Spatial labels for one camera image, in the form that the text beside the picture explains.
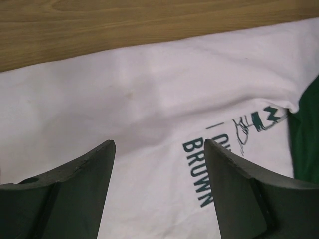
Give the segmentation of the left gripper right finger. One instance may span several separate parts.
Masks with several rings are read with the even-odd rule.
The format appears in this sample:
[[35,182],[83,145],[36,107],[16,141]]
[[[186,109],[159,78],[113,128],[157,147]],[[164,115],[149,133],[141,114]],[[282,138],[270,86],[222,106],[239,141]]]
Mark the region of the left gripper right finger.
[[265,169],[211,139],[204,157],[223,239],[318,238],[318,185]]

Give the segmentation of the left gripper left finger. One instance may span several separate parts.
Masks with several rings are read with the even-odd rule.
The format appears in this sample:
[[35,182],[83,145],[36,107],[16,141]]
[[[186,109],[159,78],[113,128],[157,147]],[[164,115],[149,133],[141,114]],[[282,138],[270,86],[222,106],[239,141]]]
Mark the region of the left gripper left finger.
[[50,171],[2,184],[1,238],[95,239],[115,153],[115,143],[107,140]]

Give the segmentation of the white green raglan t-shirt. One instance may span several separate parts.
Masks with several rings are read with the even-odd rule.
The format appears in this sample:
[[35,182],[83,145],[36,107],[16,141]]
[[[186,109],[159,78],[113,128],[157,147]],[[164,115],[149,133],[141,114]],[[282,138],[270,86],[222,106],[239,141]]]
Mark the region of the white green raglan t-shirt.
[[1,73],[0,181],[112,139],[99,238],[218,239],[204,141],[292,177],[288,114],[318,72],[314,18]]

